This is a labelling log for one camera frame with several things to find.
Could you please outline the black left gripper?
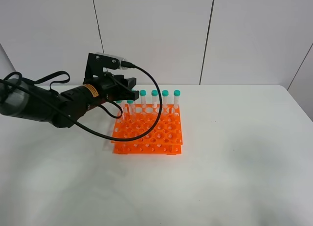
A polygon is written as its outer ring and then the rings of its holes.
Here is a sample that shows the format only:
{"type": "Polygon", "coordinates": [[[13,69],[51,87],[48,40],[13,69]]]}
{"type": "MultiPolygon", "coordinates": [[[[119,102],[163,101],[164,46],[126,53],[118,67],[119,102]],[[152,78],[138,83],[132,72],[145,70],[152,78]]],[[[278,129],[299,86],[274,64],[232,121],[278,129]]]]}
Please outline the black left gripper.
{"type": "Polygon", "coordinates": [[[139,91],[132,91],[135,85],[136,78],[125,78],[121,74],[113,76],[112,73],[104,71],[95,53],[88,54],[82,86],[86,103],[99,105],[109,101],[136,101],[139,91]]]}

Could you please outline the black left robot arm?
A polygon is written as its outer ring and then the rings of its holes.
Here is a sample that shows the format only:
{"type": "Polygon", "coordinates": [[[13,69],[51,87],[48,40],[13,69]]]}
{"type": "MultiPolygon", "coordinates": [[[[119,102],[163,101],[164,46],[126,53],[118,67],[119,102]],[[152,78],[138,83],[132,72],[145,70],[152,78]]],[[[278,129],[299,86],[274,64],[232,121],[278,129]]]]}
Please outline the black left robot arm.
{"type": "Polygon", "coordinates": [[[73,123],[57,113],[51,106],[78,120],[89,110],[112,101],[137,100],[139,92],[134,91],[136,78],[126,79],[123,75],[104,72],[105,68],[122,69],[124,58],[100,53],[89,53],[85,77],[81,86],[58,93],[49,88],[40,88],[46,81],[64,84],[66,80],[55,77],[66,75],[58,71],[37,81],[22,77],[19,72],[8,74],[4,80],[9,84],[0,85],[0,113],[2,115],[48,122],[57,128],[70,128],[73,123]]]}

